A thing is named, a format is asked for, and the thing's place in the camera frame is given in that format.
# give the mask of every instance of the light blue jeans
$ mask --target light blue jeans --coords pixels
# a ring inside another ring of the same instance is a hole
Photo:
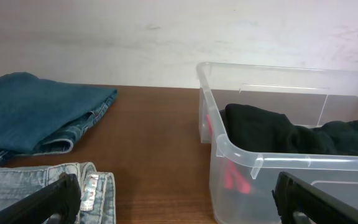
[[[93,209],[79,211],[77,224],[115,224],[115,184],[112,173],[97,172],[91,162],[67,163],[57,166],[0,168],[0,210],[58,180],[59,175],[76,174],[81,191],[90,174],[98,174]]]

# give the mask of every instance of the folded teal garment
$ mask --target folded teal garment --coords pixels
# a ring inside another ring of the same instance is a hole
[[[59,83],[26,72],[0,77],[0,149],[43,153],[39,142],[116,95],[114,88]]]

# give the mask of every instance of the plastic bin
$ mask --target plastic bin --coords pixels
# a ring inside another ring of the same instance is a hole
[[[358,156],[245,151],[230,142],[219,114],[239,103],[311,128],[352,121],[358,119],[358,72],[201,63],[197,73],[200,136],[212,145],[209,189],[218,223],[278,223],[271,191],[281,171],[358,209]]]

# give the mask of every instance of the dark folded garment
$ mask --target dark folded garment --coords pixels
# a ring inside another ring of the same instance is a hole
[[[111,106],[114,88],[41,80],[29,73],[0,78],[0,165],[19,154],[71,150]]]
[[[230,141],[247,151],[358,156],[358,121],[308,129],[284,114],[237,104],[227,105],[223,115]]]

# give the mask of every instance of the black cloth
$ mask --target black cloth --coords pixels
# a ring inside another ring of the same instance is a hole
[[[358,156],[358,120],[308,129],[284,114],[237,104],[227,105],[221,116],[230,141],[247,151]]]

